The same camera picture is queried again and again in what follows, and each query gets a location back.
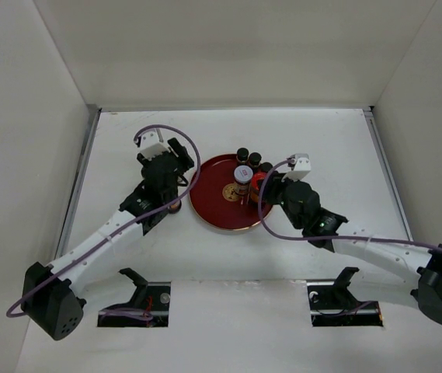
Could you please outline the black-cap spice bottle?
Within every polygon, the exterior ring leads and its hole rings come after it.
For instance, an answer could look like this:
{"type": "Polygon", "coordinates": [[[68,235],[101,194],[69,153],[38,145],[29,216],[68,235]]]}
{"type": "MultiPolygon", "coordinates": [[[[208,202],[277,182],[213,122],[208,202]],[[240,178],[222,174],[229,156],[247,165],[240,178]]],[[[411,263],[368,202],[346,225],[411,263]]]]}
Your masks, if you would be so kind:
{"type": "Polygon", "coordinates": [[[238,166],[245,166],[249,159],[249,150],[247,148],[239,148],[236,152],[236,162],[238,166]]]}
{"type": "Polygon", "coordinates": [[[260,164],[258,171],[260,173],[268,173],[273,168],[273,164],[270,162],[263,162],[260,164]]]}
{"type": "Polygon", "coordinates": [[[249,154],[248,165],[252,169],[258,169],[261,163],[262,156],[258,152],[252,152],[249,154]]]}

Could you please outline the white-lid jar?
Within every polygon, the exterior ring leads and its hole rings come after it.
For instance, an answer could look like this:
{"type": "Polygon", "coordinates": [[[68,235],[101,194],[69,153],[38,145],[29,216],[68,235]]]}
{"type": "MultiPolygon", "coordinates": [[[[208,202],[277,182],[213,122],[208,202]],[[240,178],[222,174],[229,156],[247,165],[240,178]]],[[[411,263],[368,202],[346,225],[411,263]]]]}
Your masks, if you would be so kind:
{"type": "Polygon", "coordinates": [[[246,195],[253,178],[253,171],[249,166],[237,166],[233,172],[235,180],[235,192],[238,195],[246,195]]]}

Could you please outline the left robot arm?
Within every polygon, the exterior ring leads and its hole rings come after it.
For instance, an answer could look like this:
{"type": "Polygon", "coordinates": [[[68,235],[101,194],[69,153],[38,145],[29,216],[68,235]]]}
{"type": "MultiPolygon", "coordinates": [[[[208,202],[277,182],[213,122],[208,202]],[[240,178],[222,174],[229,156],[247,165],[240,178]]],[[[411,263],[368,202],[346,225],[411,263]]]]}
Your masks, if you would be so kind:
{"type": "Polygon", "coordinates": [[[135,310],[146,301],[148,283],[134,270],[104,273],[116,254],[179,211],[179,188],[190,187],[184,176],[195,162],[176,138],[163,141],[154,131],[135,143],[142,180],[111,218],[69,253],[25,272],[20,308],[52,340],[69,336],[90,312],[118,315],[119,305],[135,310]]]}

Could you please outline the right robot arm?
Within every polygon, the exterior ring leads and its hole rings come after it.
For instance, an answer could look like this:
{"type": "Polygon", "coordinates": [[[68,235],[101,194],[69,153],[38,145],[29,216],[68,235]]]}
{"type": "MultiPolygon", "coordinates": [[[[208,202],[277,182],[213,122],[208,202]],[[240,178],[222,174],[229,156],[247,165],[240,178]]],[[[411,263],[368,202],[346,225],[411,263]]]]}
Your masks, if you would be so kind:
{"type": "Polygon", "coordinates": [[[442,244],[387,239],[353,225],[346,217],[322,207],[311,186],[285,174],[267,176],[259,195],[264,204],[281,207],[298,240],[318,249],[352,256],[402,279],[399,286],[371,284],[361,287],[364,297],[374,292],[388,302],[419,309],[442,325],[442,244]]]}

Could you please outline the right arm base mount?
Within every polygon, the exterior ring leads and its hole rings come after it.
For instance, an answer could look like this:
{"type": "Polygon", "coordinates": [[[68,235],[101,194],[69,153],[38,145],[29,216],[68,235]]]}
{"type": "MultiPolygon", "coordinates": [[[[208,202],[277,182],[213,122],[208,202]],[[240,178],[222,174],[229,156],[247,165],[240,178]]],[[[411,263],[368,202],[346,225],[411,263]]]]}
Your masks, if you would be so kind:
{"type": "Polygon", "coordinates": [[[306,282],[314,327],[383,326],[379,303],[359,301],[349,291],[357,267],[345,267],[336,279],[306,282]]]}

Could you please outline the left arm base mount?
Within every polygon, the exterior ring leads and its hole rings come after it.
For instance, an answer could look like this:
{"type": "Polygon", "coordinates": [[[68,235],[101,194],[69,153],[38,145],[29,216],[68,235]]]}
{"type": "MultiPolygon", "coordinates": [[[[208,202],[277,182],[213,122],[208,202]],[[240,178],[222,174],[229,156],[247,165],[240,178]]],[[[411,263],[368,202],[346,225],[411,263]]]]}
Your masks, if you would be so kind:
{"type": "Polygon", "coordinates": [[[134,286],[130,300],[109,305],[98,314],[99,328],[165,328],[169,326],[172,284],[149,282],[130,268],[119,271],[134,286]]]}

